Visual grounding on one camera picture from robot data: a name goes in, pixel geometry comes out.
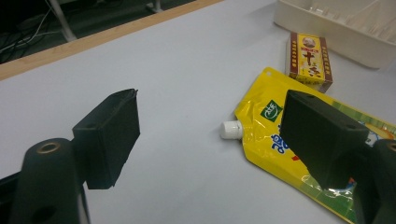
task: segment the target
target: white tray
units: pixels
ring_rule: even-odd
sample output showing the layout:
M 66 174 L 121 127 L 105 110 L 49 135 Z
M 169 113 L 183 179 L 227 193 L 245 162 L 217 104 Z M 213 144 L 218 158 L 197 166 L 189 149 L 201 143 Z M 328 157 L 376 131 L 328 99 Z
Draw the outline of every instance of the white tray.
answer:
M 278 0 L 274 20 L 368 67 L 396 59 L 396 0 Z

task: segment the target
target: green label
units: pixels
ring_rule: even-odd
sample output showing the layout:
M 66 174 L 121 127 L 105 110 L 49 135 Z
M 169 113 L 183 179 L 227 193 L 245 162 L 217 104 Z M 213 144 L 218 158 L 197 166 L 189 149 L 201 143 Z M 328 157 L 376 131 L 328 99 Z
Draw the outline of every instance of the green label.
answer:
M 280 112 L 283 110 L 282 107 L 277 105 L 275 101 L 271 100 L 270 103 L 262 110 L 261 115 L 265 119 L 269 119 L 272 122 L 275 122 L 277 119 L 277 116 L 280 114 Z

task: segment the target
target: white surface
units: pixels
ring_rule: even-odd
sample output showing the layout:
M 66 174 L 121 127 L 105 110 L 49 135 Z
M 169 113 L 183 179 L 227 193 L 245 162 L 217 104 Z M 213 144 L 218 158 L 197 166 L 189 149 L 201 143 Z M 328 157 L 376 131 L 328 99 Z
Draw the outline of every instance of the white surface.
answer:
M 86 191 L 92 223 L 342 222 L 219 137 L 262 69 L 284 70 L 289 32 L 275 8 L 226 0 L 0 82 L 0 176 L 35 143 L 72 139 L 112 92 L 136 88 L 141 136 L 116 187 Z M 396 123 L 396 64 L 330 59 L 331 96 Z

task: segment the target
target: small box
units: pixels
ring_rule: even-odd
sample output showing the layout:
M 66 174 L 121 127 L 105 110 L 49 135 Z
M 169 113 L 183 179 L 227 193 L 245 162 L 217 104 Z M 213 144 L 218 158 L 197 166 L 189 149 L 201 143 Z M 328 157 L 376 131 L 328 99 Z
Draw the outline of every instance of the small box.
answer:
M 286 52 L 286 75 L 323 93 L 329 89 L 332 69 L 325 38 L 291 33 Z

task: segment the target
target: yellow pouch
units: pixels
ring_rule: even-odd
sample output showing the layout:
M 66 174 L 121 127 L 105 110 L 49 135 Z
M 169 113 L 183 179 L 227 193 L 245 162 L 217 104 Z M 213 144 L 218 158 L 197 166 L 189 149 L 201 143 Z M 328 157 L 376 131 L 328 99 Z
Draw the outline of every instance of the yellow pouch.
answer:
M 273 68 L 263 70 L 235 109 L 234 113 L 242 123 L 242 142 L 249 161 L 294 186 L 345 221 L 353 223 L 356 220 L 352 209 L 353 181 L 351 180 L 345 189 L 320 189 L 305 165 L 279 136 L 282 110 L 288 90 L 315 95 L 354 120 L 365 124 L 372 131 L 366 142 L 369 145 L 380 138 L 395 139 L 396 127 L 339 103 Z

